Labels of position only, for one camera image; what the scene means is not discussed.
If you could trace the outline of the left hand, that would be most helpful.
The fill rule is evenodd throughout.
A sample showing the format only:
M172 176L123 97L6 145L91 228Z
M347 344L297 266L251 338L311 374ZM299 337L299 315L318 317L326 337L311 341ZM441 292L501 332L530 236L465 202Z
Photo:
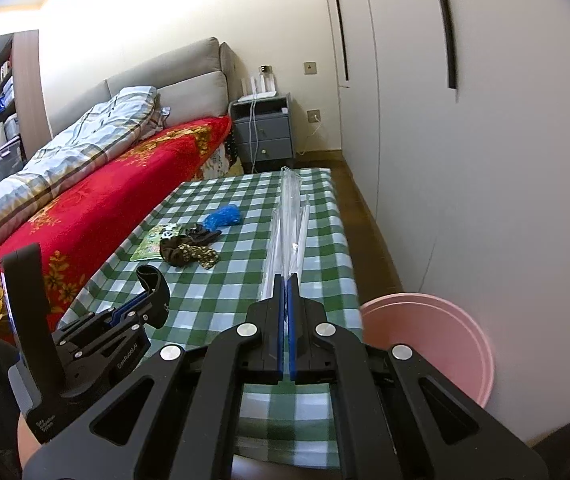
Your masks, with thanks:
M23 415L18 416L17 422L17 454L20 466L25 467L31 456L41 448L41 443L29 429Z

